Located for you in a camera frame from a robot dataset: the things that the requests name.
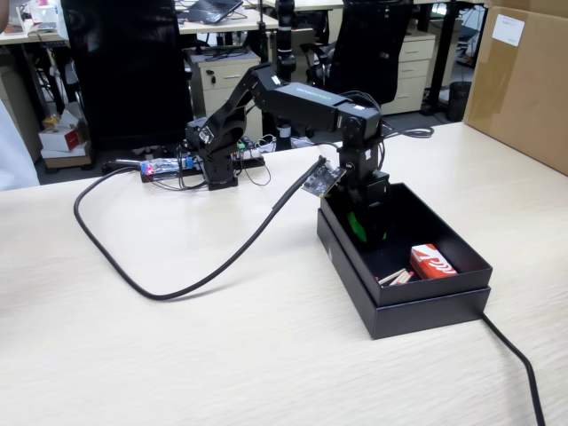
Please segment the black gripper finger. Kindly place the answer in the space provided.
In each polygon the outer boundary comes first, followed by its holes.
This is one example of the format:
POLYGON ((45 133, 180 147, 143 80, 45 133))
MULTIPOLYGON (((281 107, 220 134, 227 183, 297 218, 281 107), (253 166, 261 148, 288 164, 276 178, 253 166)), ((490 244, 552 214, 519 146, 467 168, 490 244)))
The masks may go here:
POLYGON ((387 206, 385 203, 375 204, 366 211, 367 244, 379 245, 387 229, 387 206))

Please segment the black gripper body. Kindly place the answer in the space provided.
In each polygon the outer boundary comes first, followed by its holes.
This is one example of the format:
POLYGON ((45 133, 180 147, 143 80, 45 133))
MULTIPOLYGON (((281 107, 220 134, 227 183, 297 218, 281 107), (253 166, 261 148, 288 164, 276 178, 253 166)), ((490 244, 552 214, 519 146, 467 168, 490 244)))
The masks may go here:
POLYGON ((382 146, 339 150, 340 167, 345 173, 338 187, 358 209, 373 209, 390 196, 390 175, 382 171, 382 146))

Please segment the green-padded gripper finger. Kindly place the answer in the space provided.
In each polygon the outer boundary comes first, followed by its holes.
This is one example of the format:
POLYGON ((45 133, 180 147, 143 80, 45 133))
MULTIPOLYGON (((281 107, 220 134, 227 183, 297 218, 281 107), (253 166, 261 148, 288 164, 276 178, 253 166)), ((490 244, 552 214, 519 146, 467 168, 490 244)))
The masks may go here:
POLYGON ((368 217, 366 211, 358 204, 352 204, 346 215, 352 234, 362 243, 368 242, 368 217))

